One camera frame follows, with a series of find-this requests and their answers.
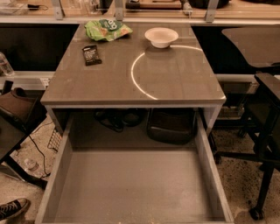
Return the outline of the grey top drawer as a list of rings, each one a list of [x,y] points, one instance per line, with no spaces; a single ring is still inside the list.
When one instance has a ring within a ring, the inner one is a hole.
[[[67,122],[35,224],[235,224],[204,127],[186,145]]]

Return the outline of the grey drawer cabinet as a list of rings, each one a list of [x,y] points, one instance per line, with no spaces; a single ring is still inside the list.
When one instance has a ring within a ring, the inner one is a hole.
[[[203,108],[213,127],[226,96],[192,27],[167,24],[178,39],[157,49],[144,36],[155,26],[129,23],[130,35],[95,43],[79,25],[41,99],[60,130],[59,109],[86,108]],[[86,66],[82,48],[94,43],[101,63]]]

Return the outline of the black bag under cabinet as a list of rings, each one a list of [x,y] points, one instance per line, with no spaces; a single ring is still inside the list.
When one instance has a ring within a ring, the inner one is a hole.
[[[187,144],[196,135],[196,114],[192,108],[152,108],[147,135],[167,144]]]

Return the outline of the white paper bowl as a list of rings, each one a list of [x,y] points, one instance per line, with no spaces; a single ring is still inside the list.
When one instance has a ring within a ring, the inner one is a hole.
[[[164,27],[151,28],[145,32],[144,36],[156,48],[169,47],[172,42],[179,38],[176,31]]]

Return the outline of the black snack bar wrapper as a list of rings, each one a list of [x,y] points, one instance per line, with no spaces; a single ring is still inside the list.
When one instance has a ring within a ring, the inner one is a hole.
[[[85,46],[82,49],[82,51],[83,51],[83,56],[84,56],[85,64],[87,66],[91,66],[91,65],[96,65],[96,64],[101,64],[102,63],[102,60],[99,57],[99,53],[98,53],[96,45]]]

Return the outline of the green chip bag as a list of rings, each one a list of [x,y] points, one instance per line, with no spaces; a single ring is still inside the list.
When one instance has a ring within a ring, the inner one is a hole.
[[[113,41],[133,32],[126,24],[109,19],[89,21],[84,28],[86,35],[94,41]]]

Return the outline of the clear plastic water bottle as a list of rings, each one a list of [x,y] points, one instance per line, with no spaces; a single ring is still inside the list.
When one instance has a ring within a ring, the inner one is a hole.
[[[43,177],[42,169],[40,168],[39,164],[33,159],[26,158],[24,160],[24,170],[38,179],[41,179]]]

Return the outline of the brown bag on left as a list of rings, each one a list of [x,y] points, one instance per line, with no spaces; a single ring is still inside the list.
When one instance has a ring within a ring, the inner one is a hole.
[[[32,131],[46,119],[39,98],[28,97],[21,87],[0,96],[1,116],[22,131]]]

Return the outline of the black side table left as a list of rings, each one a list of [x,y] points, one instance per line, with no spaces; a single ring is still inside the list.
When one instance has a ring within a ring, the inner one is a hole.
[[[0,118],[0,165],[2,163],[7,164],[7,168],[1,166],[1,171],[12,177],[22,179],[27,183],[46,189],[46,180],[28,174],[18,162],[11,157],[11,153],[15,151],[30,134],[31,132],[18,129],[2,117]]]

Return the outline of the black office chair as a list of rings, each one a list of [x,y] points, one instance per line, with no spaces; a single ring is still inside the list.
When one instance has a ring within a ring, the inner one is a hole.
[[[262,184],[256,206],[249,210],[258,221],[264,217],[263,204],[270,186],[273,171],[280,168],[280,27],[228,28],[222,31],[241,52],[249,65],[256,68],[258,88],[244,104],[241,129],[238,135],[250,136],[253,153],[218,151],[216,163],[223,157],[260,162]]]

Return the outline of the plastic bottle on shelf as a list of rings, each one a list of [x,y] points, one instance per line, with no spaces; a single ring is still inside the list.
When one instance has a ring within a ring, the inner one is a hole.
[[[10,62],[2,52],[0,52],[0,69],[6,76],[12,76],[14,74],[14,70],[11,67]]]

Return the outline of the black white sneaker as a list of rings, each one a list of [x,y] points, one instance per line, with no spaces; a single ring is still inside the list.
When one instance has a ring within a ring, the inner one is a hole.
[[[29,200],[26,198],[15,199],[11,202],[0,205],[0,221],[20,215],[28,206]]]

